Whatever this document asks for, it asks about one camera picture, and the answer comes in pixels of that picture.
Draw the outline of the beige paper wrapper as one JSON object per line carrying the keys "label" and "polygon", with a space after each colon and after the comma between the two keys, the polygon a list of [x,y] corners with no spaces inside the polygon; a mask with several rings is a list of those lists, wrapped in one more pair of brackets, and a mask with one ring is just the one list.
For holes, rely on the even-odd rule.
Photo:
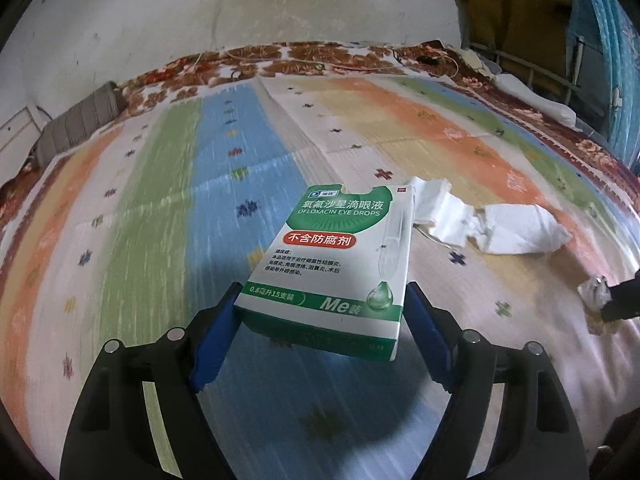
{"label": "beige paper wrapper", "polygon": [[592,276],[580,284],[577,291],[584,304],[589,333],[596,336],[615,334],[620,329],[620,322],[614,320],[616,303],[606,278]]}

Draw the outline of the large white tissue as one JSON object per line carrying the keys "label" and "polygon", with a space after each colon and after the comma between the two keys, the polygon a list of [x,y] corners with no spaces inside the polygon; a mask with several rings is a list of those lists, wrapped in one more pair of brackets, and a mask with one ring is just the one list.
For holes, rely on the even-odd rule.
{"label": "large white tissue", "polygon": [[573,235],[539,205],[493,204],[478,210],[466,235],[489,255],[551,254]]}

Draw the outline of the white paper tissue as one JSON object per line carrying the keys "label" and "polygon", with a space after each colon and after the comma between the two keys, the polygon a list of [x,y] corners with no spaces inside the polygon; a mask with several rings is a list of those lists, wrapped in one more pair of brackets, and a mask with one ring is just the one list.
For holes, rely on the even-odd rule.
{"label": "white paper tissue", "polygon": [[413,225],[439,243],[464,247],[473,223],[474,208],[451,193],[451,182],[412,177],[408,185],[414,191]]}

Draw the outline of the green white eye drops box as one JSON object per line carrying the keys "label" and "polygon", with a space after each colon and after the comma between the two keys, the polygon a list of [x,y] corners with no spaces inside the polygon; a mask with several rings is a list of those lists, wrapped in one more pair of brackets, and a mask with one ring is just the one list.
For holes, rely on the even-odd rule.
{"label": "green white eye drops box", "polygon": [[414,189],[307,188],[243,286],[254,332],[375,362],[396,358],[408,278]]}

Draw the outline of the striped colourful blanket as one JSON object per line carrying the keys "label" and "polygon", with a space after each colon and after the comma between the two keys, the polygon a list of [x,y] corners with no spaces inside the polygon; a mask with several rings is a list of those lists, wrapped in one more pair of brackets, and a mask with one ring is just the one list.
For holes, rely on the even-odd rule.
{"label": "striped colourful blanket", "polygon": [[599,328],[578,285],[639,266],[639,197],[590,141],[520,106],[419,77],[254,78],[177,93],[55,159],[1,240],[1,399],[50,474],[100,345],[157,340],[264,258],[304,192],[445,179],[472,207],[535,204],[569,231],[551,254],[493,256],[412,234],[409,276],[495,344],[542,343],[588,452],[639,404],[639,325]]}

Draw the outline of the white rolled cloth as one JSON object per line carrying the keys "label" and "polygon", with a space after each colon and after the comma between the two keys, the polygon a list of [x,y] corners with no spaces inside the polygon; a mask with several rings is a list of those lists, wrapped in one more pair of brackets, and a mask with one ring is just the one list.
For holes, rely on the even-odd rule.
{"label": "white rolled cloth", "polygon": [[523,84],[518,77],[512,74],[498,74],[494,76],[494,83],[497,88],[510,96],[514,96],[527,105],[533,107],[541,114],[549,116],[567,128],[575,128],[577,115],[570,107],[538,96]]}

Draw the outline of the blue patterned curtain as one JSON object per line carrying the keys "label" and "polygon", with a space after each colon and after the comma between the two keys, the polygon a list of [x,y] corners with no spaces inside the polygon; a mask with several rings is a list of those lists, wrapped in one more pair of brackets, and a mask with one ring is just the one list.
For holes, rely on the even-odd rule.
{"label": "blue patterned curtain", "polygon": [[639,29],[618,0],[590,0],[608,83],[608,145],[629,169],[639,165]]}

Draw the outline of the white wooden headboard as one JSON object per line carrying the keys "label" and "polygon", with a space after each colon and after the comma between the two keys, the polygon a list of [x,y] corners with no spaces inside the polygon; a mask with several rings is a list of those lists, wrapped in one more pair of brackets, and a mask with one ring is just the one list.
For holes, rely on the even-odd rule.
{"label": "white wooden headboard", "polygon": [[1,126],[0,186],[20,173],[50,120],[50,116],[40,107],[28,103]]}

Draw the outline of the grey ribbed pillow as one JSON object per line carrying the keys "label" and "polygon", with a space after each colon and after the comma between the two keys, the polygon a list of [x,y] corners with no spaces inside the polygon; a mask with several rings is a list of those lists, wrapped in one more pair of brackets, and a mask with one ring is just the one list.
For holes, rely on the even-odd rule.
{"label": "grey ribbed pillow", "polygon": [[56,155],[87,141],[96,130],[126,110],[127,101],[114,81],[97,88],[65,113],[44,126],[35,144],[38,166],[46,168]]}

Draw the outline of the floral brown bed sheet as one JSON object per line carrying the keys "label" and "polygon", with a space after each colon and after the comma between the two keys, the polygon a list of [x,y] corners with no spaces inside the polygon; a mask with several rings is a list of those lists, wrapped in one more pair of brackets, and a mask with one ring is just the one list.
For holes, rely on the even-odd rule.
{"label": "floral brown bed sheet", "polygon": [[270,240],[308,186],[447,179],[473,206],[539,205],[586,244],[639,239],[639,187],[607,150],[432,44],[270,44],[180,58],[118,87],[138,124],[84,222],[192,246]]}

